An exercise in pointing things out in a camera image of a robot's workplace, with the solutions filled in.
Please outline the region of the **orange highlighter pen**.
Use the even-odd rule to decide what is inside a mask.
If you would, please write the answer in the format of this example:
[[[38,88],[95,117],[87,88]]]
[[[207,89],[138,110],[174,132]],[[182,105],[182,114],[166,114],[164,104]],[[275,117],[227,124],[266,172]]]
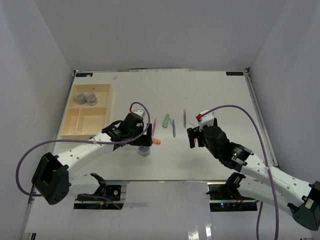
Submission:
[[[152,143],[153,143],[153,144],[156,144],[156,145],[160,145],[160,144],[161,144],[161,141],[160,141],[159,139],[152,138]]]

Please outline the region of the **clear round container purple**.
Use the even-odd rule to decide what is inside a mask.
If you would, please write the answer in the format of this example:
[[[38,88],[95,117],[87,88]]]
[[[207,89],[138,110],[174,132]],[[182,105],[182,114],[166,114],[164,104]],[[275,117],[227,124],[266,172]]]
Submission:
[[[139,146],[138,147],[138,154],[142,157],[147,157],[151,153],[151,148],[149,146]]]

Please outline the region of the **green highlighter pen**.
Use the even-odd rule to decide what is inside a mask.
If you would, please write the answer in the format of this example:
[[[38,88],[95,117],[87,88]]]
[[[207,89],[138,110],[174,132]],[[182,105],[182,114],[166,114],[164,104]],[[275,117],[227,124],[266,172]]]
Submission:
[[[163,119],[162,127],[167,128],[169,125],[169,121],[170,121],[170,115],[167,113]]]

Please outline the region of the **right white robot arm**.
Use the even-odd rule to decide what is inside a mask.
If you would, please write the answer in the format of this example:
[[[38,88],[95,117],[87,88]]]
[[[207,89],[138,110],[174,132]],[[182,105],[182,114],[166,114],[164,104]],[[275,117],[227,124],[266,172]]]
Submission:
[[[274,205],[288,213],[304,228],[320,228],[320,183],[293,177],[266,161],[247,147],[231,142],[218,126],[186,130],[190,148],[206,148],[226,168],[234,170],[227,179],[226,195],[240,196]]]

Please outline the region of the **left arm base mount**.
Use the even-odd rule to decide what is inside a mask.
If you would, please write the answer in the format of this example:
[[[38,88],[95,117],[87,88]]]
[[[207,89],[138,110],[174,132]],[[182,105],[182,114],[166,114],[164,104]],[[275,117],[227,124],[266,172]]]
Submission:
[[[78,210],[121,210],[126,199],[127,184],[108,182],[96,173],[90,174],[93,190],[80,193],[75,197],[74,209]]]

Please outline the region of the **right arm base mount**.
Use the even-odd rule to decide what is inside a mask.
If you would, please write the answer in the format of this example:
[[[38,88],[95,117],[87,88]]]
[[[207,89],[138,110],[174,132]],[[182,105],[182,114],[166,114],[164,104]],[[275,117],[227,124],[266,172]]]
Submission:
[[[258,201],[240,194],[238,188],[245,176],[233,173],[225,183],[208,183],[209,207],[215,212],[255,212]]]

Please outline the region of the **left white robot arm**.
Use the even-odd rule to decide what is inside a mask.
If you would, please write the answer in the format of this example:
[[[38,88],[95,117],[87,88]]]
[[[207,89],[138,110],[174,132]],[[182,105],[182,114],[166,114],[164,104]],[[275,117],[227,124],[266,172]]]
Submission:
[[[77,172],[126,145],[152,145],[152,124],[144,126],[143,117],[135,112],[128,113],[124,120],[113,122],[73,149],[57,155],[44,154],[31,182],[49,205],[61,202],[68,194],[85,200],[118,201],[120,195],[114,194],[101,176],[96,173],[77,175]]]

